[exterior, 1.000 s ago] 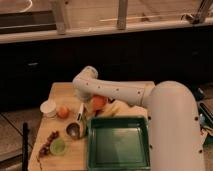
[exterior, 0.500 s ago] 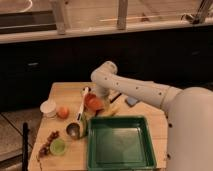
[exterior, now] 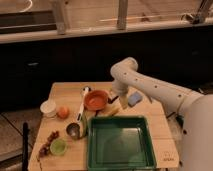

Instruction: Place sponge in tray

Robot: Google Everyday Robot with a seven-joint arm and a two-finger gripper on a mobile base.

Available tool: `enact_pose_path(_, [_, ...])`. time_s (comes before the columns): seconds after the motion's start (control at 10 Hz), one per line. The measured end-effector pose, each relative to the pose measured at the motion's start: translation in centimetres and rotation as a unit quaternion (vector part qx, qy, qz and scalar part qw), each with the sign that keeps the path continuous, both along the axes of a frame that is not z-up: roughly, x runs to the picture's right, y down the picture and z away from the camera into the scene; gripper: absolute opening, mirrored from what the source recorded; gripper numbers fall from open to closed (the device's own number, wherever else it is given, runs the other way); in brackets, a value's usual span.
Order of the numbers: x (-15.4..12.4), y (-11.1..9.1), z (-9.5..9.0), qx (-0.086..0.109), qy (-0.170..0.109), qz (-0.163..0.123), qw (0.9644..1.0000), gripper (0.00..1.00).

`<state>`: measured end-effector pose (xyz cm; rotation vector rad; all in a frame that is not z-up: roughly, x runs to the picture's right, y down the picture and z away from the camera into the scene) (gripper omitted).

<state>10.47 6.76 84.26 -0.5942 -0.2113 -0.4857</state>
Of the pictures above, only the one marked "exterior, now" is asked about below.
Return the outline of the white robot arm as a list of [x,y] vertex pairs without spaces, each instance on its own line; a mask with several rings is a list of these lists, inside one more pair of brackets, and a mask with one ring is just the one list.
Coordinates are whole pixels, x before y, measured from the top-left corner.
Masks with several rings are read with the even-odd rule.
[[168,111],[184,117],[179,171],[213,171],[213,94],[197,91],[137,72],[132,57],[114,64],[113,91],[126,96],[129,87],[161,102]]

